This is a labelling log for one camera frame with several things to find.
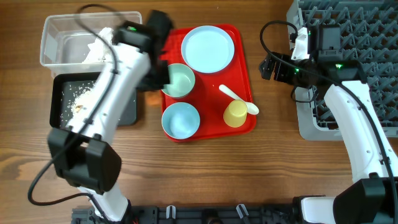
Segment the white tissue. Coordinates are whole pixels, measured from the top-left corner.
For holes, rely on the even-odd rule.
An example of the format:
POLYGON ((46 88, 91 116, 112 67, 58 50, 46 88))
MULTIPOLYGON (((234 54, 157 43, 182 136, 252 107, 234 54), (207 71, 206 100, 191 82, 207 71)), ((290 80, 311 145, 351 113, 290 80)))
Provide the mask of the white tissue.
MULTIPOLYGON (((112 44, 113 29, 110 27, 103 28, 99 34, 109 45, 112 44)), ((96 38, 91 44, 88 44, 89 52, 84 59, 83 63, 100 63, 100 62, 111 62, 113 60, 110 49, 104 45, 104 43, 96 38)))

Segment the mint green bowl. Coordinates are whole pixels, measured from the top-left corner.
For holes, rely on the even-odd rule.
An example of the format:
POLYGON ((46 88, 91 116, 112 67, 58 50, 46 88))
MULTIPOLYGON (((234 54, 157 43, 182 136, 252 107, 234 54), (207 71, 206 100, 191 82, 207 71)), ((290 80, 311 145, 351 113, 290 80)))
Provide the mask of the mint green bowl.
POLYGON ((170 83, 165 85, 162 92, 172 98, 187 96, 195 86, 195 74, 190 67, 182 63, 168 66, 170 83))

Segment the orange carrot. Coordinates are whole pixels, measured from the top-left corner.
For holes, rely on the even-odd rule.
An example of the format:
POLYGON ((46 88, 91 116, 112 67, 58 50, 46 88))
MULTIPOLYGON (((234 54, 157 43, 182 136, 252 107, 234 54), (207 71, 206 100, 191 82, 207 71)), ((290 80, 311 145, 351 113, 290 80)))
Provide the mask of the orange carrot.
POLYGON ((146 104, 148 106, 160 106, 161 96, 158 92, 148 92, 146 93, 146 104))

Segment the light blue bowl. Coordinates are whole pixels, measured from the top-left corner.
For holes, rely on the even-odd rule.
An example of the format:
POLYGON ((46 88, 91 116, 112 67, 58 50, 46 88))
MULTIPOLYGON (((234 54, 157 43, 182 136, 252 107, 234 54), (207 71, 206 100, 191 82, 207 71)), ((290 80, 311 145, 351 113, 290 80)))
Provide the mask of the light blue bowl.
POLYGON ((168 106, 162 114, 162 128, 171 138, 182 140, 192 137, 200 127, 200 115, 189 103, 178 102, 168 106))

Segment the white rice pile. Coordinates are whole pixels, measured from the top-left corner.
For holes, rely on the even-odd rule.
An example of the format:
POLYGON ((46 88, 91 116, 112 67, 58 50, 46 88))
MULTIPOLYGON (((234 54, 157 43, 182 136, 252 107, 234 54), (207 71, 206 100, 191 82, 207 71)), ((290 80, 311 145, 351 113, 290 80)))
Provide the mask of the white rice pile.
POLYGON ((66 82, 63 85, 60 120, 67 123, 79 112, 74 112, 77 105, 83 107, 91 100, 91 91, 95 87, 94 80, 66 82))

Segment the brown food scrap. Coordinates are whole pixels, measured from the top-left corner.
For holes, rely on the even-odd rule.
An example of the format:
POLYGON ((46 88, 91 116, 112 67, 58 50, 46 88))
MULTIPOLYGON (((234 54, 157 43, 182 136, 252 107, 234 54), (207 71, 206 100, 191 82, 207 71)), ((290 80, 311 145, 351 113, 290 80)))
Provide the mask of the brown food scrap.
POLYGON ((79 112, 82 109, 82 107, 83 107, 82 105, 75 106, 74 112, 79 112))

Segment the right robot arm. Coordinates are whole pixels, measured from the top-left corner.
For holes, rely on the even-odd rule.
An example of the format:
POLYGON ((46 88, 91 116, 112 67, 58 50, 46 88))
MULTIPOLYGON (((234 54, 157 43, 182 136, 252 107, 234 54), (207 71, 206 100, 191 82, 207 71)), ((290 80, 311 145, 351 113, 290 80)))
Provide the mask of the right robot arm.
POLYGON ((326 61, 302 68, 268 53, 262 78, 324 88, 351 163, 353 184, 336 197, 301 196, 293 202, 295 223, 397 223, 397 155, 371 103, 358 61, 326 61))

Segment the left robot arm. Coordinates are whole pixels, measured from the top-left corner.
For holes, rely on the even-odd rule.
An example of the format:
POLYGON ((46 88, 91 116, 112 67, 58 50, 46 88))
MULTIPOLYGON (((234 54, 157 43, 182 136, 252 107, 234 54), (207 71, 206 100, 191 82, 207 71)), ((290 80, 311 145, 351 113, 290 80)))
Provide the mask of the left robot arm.
POLYGON ((131 95, 170 82, 167 61, 160 56, 172 28, 167 16, 144 25, 124 21, 108 45, 113 61, 100 73, 91 101, 65 128, 54 128, 48 136, 57 175, 90 198, 105 223, 132 221, 131 204, 117 183, 122 160, 111 143, 131 95))

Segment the grey dishwasher rack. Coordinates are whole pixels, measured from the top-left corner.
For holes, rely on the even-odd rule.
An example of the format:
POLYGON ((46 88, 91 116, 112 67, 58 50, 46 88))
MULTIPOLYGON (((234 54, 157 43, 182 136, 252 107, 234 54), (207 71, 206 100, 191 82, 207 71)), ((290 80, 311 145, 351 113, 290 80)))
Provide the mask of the grey dishwasher rack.
POLYGON ((286 20, 297 28, 336 24, 343 59, 358 60, 385 135, 397 137, 397 1, 294 0, 286 20))

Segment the black waste tray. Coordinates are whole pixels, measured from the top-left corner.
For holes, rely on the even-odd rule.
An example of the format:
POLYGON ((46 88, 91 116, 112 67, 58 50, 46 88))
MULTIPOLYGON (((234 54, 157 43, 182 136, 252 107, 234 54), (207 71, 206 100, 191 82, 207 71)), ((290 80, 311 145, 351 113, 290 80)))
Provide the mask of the black waste tray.
POLYGON ((66 73, 53 80, 52 102, 49 123, 53 128, 64 128, 73 118, 75 100, 94 86, 99 72, 66 73))

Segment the white plastic spoon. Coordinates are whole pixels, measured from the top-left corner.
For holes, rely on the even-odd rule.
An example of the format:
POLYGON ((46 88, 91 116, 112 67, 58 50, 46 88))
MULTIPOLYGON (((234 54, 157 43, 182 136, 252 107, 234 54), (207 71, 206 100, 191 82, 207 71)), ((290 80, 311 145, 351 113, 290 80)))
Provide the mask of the white plastic spoon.
POLYGON ((218 88, 221 92, 223 92, 225 95, 230 96, 232 99, 243 101, 248 108, 249 114, 253 114, 253 115, 259 114, 259 108, 254 103, 244 101, 237 94, 235 94, 235 92, 233 92, 231 89, 229 89, 226 85, 221 84, 218 88))

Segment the light blue plate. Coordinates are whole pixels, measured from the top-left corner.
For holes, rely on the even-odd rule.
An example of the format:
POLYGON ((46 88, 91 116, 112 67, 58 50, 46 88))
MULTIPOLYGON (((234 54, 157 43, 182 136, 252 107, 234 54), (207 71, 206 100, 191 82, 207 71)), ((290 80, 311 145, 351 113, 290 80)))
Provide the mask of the light blue plate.
POLYGON ((226 68, 235 53, 231 36, 216 26, 200 26, 183 38, 181 54, 184 62, 200 73, 216 73, 226 68))

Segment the yellow plastic cup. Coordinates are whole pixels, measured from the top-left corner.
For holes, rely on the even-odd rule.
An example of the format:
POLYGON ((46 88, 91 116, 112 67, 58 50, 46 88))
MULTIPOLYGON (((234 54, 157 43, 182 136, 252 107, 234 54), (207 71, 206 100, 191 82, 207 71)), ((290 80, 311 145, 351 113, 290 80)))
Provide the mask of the yellow plastic cup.
POLYGON ((246 122, 247 114, 248 108, 245 102, 233 100, 225 109, 223 119, 228 126, 238 128, 246 122))

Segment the clear plastic bin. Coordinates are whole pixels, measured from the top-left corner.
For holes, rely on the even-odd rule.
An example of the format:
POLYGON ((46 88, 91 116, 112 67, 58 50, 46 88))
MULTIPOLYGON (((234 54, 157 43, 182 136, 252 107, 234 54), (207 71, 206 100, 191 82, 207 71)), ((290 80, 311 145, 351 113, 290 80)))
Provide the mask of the clear plastic bin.
MULTIPOLYGON (((142 15, 137 11, 124 11, 128 20, 142 24, 142 15)), ((100 72, 104 63, 82 63, 90 49, 88 44, 96 37, 82 29, 74 20, 74 14, 48 16, 44 23, 40 45, 40 63, 52 71, 55 77, 64 73, 100 72)), ((81 21, 99 33, 103 28, 115 28, 121 23, 111 12, 85 13, 81 21)))

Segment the red serving tray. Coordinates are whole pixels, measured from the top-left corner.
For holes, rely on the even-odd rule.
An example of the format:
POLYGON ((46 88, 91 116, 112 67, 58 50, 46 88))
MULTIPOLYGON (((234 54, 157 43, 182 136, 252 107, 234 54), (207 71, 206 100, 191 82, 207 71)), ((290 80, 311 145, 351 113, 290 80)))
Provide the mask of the red serving tray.
POLYGON ((245 123, 238 128, 228 126, 223 120, 223 113, 233 99, 219 90, 221 84, 226 85, 245 101, 253 102, 253 98, 240 32, 231 24, 218 24, 217 27, 223 29, 234 42, 235 53, 231 63, 222 71, 209 75, 194 72, 195 86, 183 98, 172 98, 160 92, 162 111, 180 101, 197 109, 200 126, 193 136, 185 140, 186 142, 246 134, 256 126, 257 117, 251 114, 247 115, 245 123))

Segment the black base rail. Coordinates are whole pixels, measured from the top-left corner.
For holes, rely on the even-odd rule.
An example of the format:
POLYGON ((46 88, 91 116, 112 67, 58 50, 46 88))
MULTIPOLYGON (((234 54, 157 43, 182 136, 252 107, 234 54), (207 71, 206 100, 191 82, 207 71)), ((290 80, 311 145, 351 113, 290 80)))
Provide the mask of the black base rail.
POLYGON ((120 223, 357 223, 347 205, 333 206, 327 198, 295 197, 290 204, 265 204, 247 207, 168 207, 127 206, 120 223))

